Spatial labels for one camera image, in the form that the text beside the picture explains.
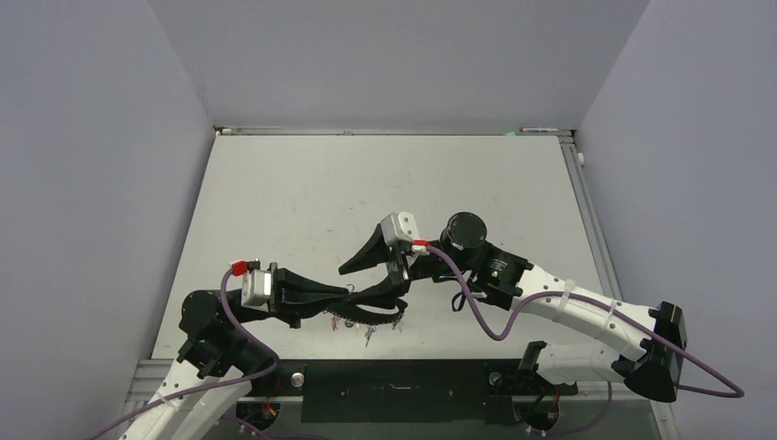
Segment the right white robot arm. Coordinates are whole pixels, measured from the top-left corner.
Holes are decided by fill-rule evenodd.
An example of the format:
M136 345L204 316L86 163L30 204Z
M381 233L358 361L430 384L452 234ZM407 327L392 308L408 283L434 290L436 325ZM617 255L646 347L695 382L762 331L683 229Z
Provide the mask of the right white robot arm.
M555 277L491 244L476 214L452 215L432 241L420 238L412 214L390 214L339 271L349 274L381 264L388 272L381 283L350 294L330 312L362 325L394 324L404 314L403 296L414 281L457 281L453 309L469 306L479 323L485 320L482 307L490 305L507 311L510 324L519 313L532 314L592 339L588 346L530 343L517 369L525 390L607 381L656 402L677 398L686 347L679 307L630 304Z

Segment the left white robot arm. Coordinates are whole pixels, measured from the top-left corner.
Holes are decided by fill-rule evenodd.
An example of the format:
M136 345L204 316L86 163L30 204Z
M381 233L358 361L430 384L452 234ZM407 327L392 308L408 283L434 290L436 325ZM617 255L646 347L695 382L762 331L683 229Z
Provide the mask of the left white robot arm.
M349 293L277 264L233 263L218 290L185 298L179 322L185 341L151 399L123 417L122 438L202 438L239 398L267 391L280 367L279 354L247 323L277 319L296 329Z

